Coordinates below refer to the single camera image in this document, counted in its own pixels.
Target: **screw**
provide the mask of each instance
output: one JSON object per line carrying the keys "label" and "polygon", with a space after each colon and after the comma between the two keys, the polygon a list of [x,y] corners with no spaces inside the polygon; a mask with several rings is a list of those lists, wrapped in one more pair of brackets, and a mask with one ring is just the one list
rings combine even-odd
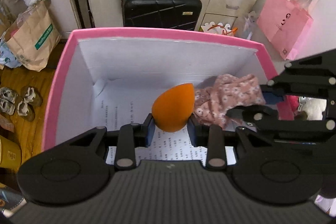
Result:
{"label": "screw", "polygon": [[130,167],[133,164],[133,160],[131,159],[120,159],[117,161],[117,165],[119,167]]}
{"label": "screw", "polygon": [[172,169],[172,168],[175,167],[175,164],[169,164],[169,165],[166,165],[166,167],[167,167],[168,169]]}
{"label": "screw", "polygon": [[261,114],[261,113],[257,113],[257,114],[255,114],[254,117],[253,117],[253,119],[254,119],[255,121],[260,121],[262,118],[263,118],[263,114]]}
{"label": "screw", "polygon": [[214,159],[209,160],[209,164],[212,167],[222,167],[225,165],[225,160],[214,158]]}
{"label": "screw", "polygon": [[330,85],[335,85],[336,84],[336,78],[335,77],[330,77],[329,78],[329,84]]}
{"label": "screw", "polygon": [[273,80],[269,80],[268,82],[267,82],[267,85],[268,86],[272,86],[272,85],[274,85],[275,84],[275,82],[273,81]]}
{"label": "screw", "polygon": [[336,124],[335,124],[334,120],[329,120],[329,121],[327,121],[325,126],[327,127],[328,130],[333,130],[335,128]]}

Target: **pink paper bag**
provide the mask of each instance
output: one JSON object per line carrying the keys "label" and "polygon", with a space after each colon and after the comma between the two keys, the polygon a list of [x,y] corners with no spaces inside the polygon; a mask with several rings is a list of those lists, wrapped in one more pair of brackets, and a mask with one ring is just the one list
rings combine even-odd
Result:
{"label": "pink paper bag", "polygon": [[[318,0],[308,6],[311,11]],[[296,0],[266,0],[257,24],[286,60],[294,60],[305,43],[313,19]]]}

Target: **blue fabric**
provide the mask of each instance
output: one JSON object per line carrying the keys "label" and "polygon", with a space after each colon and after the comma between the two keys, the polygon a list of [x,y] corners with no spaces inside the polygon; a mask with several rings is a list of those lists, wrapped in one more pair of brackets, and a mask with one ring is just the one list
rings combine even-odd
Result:
{"label": "blue fabric", "polygon": [[266,105],[276,105],[277,103],[283,102],[284,98],[282,96],[274,95],[272,92],[263,92]]}

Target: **shoe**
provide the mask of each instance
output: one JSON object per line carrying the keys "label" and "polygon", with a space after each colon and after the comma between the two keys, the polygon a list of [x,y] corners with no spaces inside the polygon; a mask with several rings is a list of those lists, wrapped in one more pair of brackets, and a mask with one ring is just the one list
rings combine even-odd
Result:
{"label": "shoe", "polygon": [[12,104],[15,104],[15,99],[18,96],[17,92],[15,90],[12,90],[6,86],[3,86],[0,88],[0,96]]}
{"label": "shoe", "polygon": [[43,99],[38,90],[32,86],[24,86],[20,92],[24,101],[32,106],[42,105]]}
{"label": "shoe", "polygon": [[7,99],[1,97],[0,98],[0,109],[3,113],[6,113],[11,116],[14,114],[15,106]]}
{"label": "shoe", "polygon": [[17,113],[21,118],[29,122],[32,122],[35,119],[34,109],[25,100],[18,103]]}
{"label": "shoe", "polygon": [[302,107],[308,102],[310,101],[312,98],[310,97],[305,97],[305,96],[300,96],[299,97],[299,107],[297,108],[298,112],[302,111]]}
{"label": "shoe", "polygon": [[16,97],[15,104],[14,104],[15,109],[17,109],[17,107],[18,107],[18,105],[21,101],[23,101],[23,98],[20,95],[18,95]]}

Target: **pink box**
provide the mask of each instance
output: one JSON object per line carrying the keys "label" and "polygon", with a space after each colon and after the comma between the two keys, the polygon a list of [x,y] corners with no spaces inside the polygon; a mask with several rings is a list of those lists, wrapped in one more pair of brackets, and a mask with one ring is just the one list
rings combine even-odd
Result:
{"label": "pink box", "polygon": [[[150,28],[75,30],[51,86],[42,150],[105,125],[93,119],[95,98],[104,88],[104,81],[129,79],[155,90],[182,83],[197,86],[224,73],[253,73],[260,84],[277,75],[264,45],[240,38]],[[282,119],[293,118],[287,102],[277,107]]]}

